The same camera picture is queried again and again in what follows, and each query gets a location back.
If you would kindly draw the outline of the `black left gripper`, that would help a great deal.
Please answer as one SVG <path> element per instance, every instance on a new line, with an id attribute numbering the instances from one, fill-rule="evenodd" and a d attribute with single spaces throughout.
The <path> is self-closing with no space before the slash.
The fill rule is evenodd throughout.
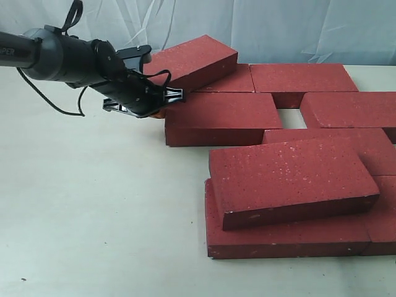
<path id="1" fill-rule="evenodd" d="M 93 45 L 97 70 L 103 80 L 91 88 L 106 97 L 104 110 L 137 118 L 165 119 L 163 108 L 185 100 L 183 89 L 168 86 L 169 70 L 146 75 L 127 69 L 116 51 L 108 41 L 96 41 Z"/>

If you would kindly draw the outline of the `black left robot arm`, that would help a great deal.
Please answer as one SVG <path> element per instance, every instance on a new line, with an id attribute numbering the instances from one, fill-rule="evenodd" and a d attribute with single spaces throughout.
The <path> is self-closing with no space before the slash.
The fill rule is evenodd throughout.
<path id="1" fill-rule="evenodd" d="M 24 35 L 1 33 L 1 65 L 14 67 L 36 90 L 32 80 L 62 82 L 70 88 L 92 88 L 105 96 L 103 109 L 137 118 L 152 117 L 164 107 L 183 101 L 183 90 L 151 81 L 143 66 L 151 61 L 149 45 L 116 51 L 110 42 L 84 41 L 60 28 L 34 28 Z"/>

